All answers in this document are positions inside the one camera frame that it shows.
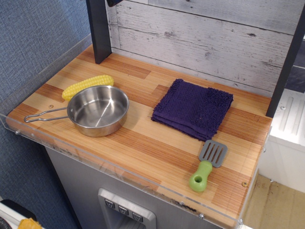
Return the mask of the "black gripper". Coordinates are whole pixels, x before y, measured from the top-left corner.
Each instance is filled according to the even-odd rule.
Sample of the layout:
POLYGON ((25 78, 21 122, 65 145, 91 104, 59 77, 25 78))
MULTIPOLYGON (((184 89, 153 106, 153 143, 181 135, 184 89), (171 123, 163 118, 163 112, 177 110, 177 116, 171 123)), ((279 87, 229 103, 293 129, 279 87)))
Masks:
POLYGON ((107 0, 107 4, 109 7, 113 7, 119 3, 119 0, 107 0))

